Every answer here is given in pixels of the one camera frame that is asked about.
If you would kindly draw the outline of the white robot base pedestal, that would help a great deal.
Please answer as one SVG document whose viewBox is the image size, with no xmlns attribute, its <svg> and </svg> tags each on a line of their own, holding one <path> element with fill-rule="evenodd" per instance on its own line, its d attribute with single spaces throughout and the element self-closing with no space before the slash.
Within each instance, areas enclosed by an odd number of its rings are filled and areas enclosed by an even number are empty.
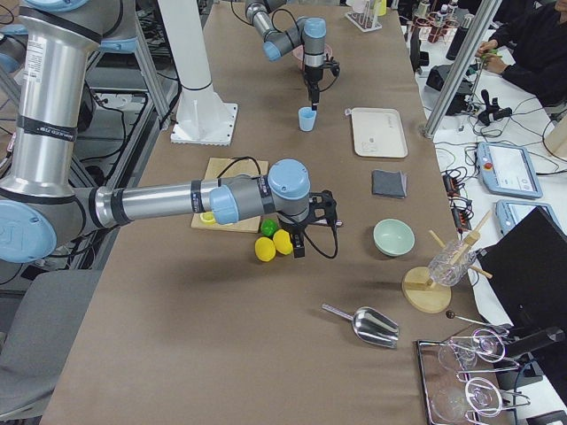
<svg viewBox="0 0 567 425">
<path fill-rule="evenodd" d="M 171 140 L 230 145 L 238 106 L 223 102 L 214 90 L 198 4 L 161 0 L 159 9 L 182 87 Z"/>
</svg>

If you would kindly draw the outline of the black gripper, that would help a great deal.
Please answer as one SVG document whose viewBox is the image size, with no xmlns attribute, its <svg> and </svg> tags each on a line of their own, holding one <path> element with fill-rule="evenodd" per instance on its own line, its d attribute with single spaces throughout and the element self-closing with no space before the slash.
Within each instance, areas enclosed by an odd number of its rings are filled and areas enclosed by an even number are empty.
<svg viewBox="0 0 567 425">
<path fill-rule="evenodd" d="M 283 211 L 277 213 L 282 229 L 286 230 L 290 235 L 293 256 L 295 258 L 305 257 L 304 237 L 314 245 L 307 236 L 306 229 L 318 220 L 323 220 L 331 229 L 334 243 L 338 246 L 338 215 L 336 207 L 337 202 L 332 192 L 326 189 L 322 192 L 310 192 L 307 199 L 307 209 L 303 212 L 294 215 Z"/>
<path fill-rule="evenodd" d="M 319 82 L 322 80 L 323 72 L 329 69 L 334 76 L 333 81 L 324 89 L 320 89 Z M 303 57 L 303 79 L 307 86 L 308 98 L 311 109 L 317 111 L 320 102 L 320 94 L 330 89 L 340 75 L 340 64 L 328 55 L 305 55 Z"/>
</svg>

